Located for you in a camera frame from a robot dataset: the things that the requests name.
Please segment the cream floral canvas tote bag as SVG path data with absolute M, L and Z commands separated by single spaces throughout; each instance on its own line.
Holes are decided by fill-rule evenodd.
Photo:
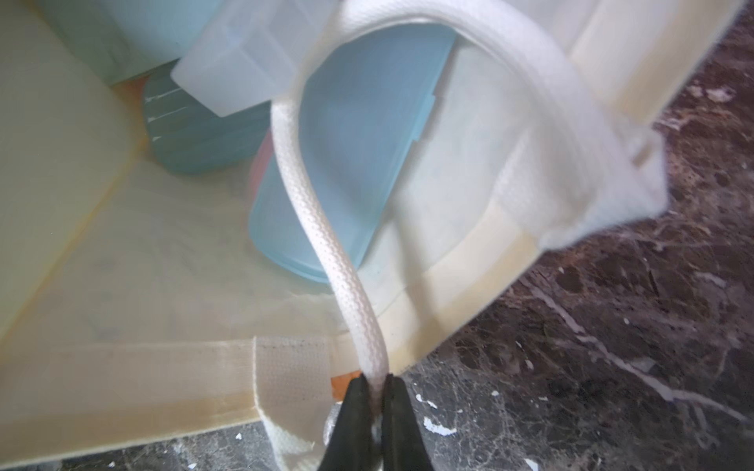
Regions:
M 345 1 L 302 70 L 405 27 L 461 36 L 355 275 L 308 282 L 243 235 L 241 180 L 145 155 L 123 96 L 1 5 L 1 464 L 262 420 L 312 467 L 331 383 L 400 371 L 546 250 L 661 214 L 652 121 L 738 1 Z

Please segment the light teal case in bag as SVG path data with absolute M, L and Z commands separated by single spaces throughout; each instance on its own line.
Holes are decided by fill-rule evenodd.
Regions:
M 169 172 L 199 175 L 253 158 L 270 105 L 221 118 L 171 77 L 217 1 L 39 1 L 70 51 L 108 86 L 131 86 L 153 157 Z

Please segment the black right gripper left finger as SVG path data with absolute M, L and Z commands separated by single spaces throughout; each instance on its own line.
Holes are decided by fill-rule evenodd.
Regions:
M 319 471 L 375 469 L 369 384 L 363 376 L 349 383 Z

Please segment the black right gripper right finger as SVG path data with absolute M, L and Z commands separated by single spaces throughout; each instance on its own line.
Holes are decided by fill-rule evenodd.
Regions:
M 381 453 L 385 471 L 433 471 L 406 383 L 389 375 L 383 392 Z

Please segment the pink pencil case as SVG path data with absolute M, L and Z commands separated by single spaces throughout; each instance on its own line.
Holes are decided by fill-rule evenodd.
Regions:
M 268 130 L 249 168 L 247 195 L 253 201 L 274 155 L 272 131 Z

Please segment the translucent white pencil case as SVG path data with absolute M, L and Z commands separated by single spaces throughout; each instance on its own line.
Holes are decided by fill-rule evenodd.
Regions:
M 179 60 L 171 78 L 219 117 L 290 87 L 336 1 L 226 1 Z

